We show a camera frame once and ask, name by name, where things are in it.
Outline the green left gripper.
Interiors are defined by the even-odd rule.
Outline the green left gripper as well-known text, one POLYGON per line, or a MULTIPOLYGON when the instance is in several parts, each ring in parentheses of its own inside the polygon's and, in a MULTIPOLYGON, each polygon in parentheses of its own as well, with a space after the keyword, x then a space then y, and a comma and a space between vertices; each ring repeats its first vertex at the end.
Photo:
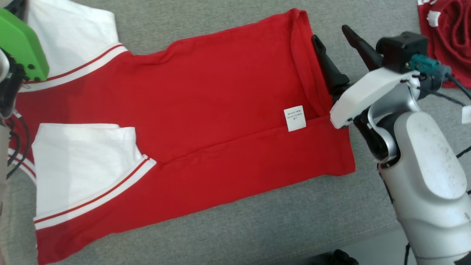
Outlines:
POLYGON ((30 80, 47 80, 49 64, 37 34, 4 8, 0 8, 0 48, 23 65, 30 80))

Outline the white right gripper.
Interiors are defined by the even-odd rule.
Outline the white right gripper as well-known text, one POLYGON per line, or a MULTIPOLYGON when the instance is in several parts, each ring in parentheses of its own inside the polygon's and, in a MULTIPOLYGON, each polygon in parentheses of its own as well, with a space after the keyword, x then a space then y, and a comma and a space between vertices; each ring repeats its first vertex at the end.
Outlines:
POLYGON ((383 56, 362 39, 348 25, 341 27, 347 42, 357 50, 367 69, 370 71, 355 84, 350 86, 350 79, 341 73, 327 55, 323 42, 313 35, 312 44, 328 94, 332 97, 333 107, 330 120, 334 128, 340 129, 352 123, 352 120, 380 98, 392 91, 401 80, 409 81, 419 71, 399 74, 383 66, 383 56))

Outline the red shorts with white stripe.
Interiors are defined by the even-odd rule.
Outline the red shorts with white stripe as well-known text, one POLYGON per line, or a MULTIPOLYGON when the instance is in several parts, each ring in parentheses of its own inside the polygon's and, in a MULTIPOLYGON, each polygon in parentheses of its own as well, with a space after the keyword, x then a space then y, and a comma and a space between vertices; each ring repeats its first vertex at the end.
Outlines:
POLYGON ((417 0, 417 5, 429 57, 450 66, 452 77, 471 89, 471 0, 417 0))

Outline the red and white t-shirt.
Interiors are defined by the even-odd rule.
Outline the red and white t-shirt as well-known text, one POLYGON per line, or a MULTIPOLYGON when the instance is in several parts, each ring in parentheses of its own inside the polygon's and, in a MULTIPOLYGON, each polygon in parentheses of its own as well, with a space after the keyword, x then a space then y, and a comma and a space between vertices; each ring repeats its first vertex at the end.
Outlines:
POLYGON ((317 176, 355 171, 335 129, 307 13, 133 55, 113 13, 31 0, 27 23, 49 63, 16 100, 32 150, 38 264, 112 233, 317 176))

